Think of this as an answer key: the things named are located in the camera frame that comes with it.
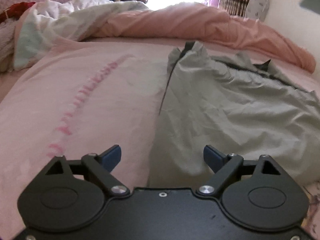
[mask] pink bed sheet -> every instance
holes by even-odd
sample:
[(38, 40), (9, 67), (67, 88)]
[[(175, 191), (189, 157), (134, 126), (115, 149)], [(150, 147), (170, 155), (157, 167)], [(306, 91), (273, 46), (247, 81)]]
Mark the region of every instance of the pink bed sheet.
[[(157, 11), (128, 11), (129, 8), (143, 9), (144, 6), (134, 2), (104, 3), (103, 0), (72, 0), (67, 4), (35, 4), (24, 13), (16, 27), (15, 69), (33, 65), (56, 44), (56, 39), (82, 41), (88, 37), (199, 40), (233, 49), (256, 51), (310, 73), (316, 67), (316, 61), (308, 51), (276, 30), (260, 21), (231, 17), (226, 11), (214, 7), (180, 3)], [(29, 36), (30, 31), (37, 37), (35, 40), (31, 38), (32, 42), (30, 37), (34, 35)]]
[[(185, 40), (88, 41), (97, 42), (64, 41), (54, 48), (17, 81), (0, 104), (0, 213), (6, 214), (0, 217), (0, 237), (4, 240), (23, 228), (16, 201), (50, 160), (51, 144), (59, 144), (68, 159), (101, 153), (119, 144), (123, 158), (113, 175), (130, 188), (147, 182), (148, 152), (167, 81), (167, 57), (173, 48), (183, 48)], [(212, 43), (205, 46), (212, 55), (231, 56), (236, 52)], [(254, 52), (248, 54), (257, 63), (269, 59)], [(85, 102), (74, 108), (83, 84), (125, 55), (133, 57), (105, 76)], [(298, 85), (320, 96), (319, 84), (307, 71), (281, 61), (275, 63)], [(57, 128), (72, 109), (73, 117), (68, 123), (62, 122), (71, 131), (66, 136)]]

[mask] metal bolt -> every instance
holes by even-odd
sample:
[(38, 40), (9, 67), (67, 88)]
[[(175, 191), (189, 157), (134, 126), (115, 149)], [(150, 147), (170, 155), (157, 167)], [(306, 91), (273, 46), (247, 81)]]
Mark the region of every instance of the metal bolt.
[(161, 193), (159, 193), (159, 197), (166, 197), (168, 194), (167, 193), (165, 193), (165, 192), (161, 192)]
[(26, 236), (26, 240), (36, 240), (36, 238), (32, 235)]
[(214, 192), (214, 187), (204, 185), (199, 188), (199, 191), (203, 194), (211, 194), (212, 192)]
[(116, 194), (116, 195), (124, 195), (125, 193), (127, 193), (128, 189), (126, 186), (119, 185), (119, 186), (113, 186), (111, 188), (111, 191), (113, 192), (113, 194)]

